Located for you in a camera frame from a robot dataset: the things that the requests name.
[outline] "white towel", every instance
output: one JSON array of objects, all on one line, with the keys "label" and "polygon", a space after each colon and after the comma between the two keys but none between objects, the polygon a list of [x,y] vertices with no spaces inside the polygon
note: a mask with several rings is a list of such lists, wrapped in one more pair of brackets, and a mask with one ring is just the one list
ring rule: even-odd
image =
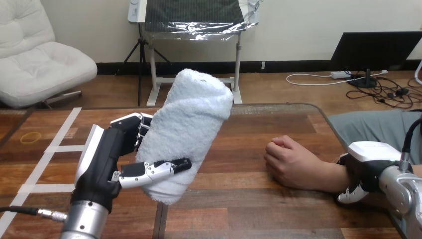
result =
[{"label": "white towel", "polygon": [[181,71],[167,100],[151,122],[137,162],[188,158],[191,169],[145,185],[144,192],[167,205],[192,183],[222,123],[230,116],[233,94],[220,80],[190,69]]}]

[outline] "fist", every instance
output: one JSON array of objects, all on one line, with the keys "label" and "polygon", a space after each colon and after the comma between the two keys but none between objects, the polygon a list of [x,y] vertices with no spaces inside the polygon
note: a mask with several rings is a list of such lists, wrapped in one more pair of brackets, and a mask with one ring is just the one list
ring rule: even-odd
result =
[{"label": "fist", "polygon": [[318,190],[325,162],[288,136],[273,138],[265,148],[266,167],[284,186]]}]

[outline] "white chair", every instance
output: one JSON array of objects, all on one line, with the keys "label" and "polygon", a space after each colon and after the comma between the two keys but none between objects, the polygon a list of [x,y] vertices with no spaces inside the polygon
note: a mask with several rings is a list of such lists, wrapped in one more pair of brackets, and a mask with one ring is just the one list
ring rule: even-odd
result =
[{"label": "white chair", "polygon": [[50,98],[97,75],[90,57],[54,41],[39,0],[0,0],[0,101],[21,108],[81,94]]}]

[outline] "forearm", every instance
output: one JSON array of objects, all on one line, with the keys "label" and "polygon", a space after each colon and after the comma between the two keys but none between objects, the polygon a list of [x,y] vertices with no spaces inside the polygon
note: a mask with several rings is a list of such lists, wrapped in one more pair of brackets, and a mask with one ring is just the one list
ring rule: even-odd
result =
[{"label": "forearm", "polygon": [[328,193],[343,193],[350,185],[346,167],[336,163],[324,163],[317,190]]}]

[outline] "white wall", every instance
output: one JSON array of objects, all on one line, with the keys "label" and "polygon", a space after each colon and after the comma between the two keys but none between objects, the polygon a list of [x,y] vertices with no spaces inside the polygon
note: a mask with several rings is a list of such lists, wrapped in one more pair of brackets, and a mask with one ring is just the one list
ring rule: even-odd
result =
[{"label": "white wall", "polygon": [[[96,62],[122,62],[136,43],[137,26],[127,21],[130,0],[41,2],[56,40]],[[328,60],[345,31],[420,30],[422,0],[264,0],[259,21],[242,34],[242,61]],[[174,62],[234,61],[234,40],[155,45]],[[422,42],[410,55],[421,58]],[[138,59],[136,51],[130,60]]]}]

